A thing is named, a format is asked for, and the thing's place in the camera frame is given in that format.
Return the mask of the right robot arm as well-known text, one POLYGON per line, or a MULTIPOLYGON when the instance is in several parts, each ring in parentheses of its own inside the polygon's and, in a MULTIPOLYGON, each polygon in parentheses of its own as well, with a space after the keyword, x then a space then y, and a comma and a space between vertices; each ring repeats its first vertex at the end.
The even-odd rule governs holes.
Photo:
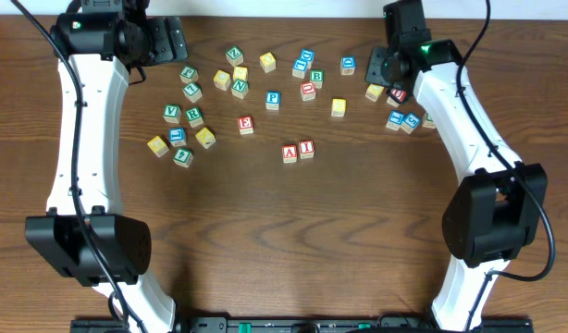
POLYGON ((458 181, 442 216, 449 267, 421 328, 530 332, 529 319, 485 319, 482 312, 498 278, 537 282, 553 268, 547 174, 499 135, 468 78, 470 56, 450 39, 432 38, 420 0, 387 4, 383 17, 388 44, 374 48, 365 79, 415 99, 435 124, 458 181))

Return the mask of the red A letter block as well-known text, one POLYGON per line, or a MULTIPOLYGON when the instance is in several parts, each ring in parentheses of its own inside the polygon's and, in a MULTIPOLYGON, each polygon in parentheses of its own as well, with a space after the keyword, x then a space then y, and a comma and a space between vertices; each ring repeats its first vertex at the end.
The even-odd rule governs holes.
POLYGON ((285 164, 295 163, 298 160, 296 145, 284 145, 282 147, 282 158, 285 164))

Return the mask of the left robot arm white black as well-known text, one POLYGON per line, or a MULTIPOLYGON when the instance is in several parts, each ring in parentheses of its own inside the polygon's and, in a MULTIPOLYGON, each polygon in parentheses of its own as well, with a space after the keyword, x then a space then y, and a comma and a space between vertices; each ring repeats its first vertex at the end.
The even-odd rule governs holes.
POLYGON ((148 18, 147 0, 80 0, 43 31, 58 60, 62 119, 56 178, 27 242, 62 277, 107 300, 110 318, 74 332, 184 332, 187 321, 150 271, 148 226, 126 217, 118 182, 119 125, 130 73, 183 60, 176 17, 148 18))

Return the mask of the red I letter block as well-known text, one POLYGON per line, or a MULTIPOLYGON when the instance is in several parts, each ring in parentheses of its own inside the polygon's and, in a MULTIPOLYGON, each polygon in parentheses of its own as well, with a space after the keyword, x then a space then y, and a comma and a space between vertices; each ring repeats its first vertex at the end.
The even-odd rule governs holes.
POLYGON ((315 144, 311 140, 299 142, 299 156, 301 159, 313 158, 315 155, 315 144))

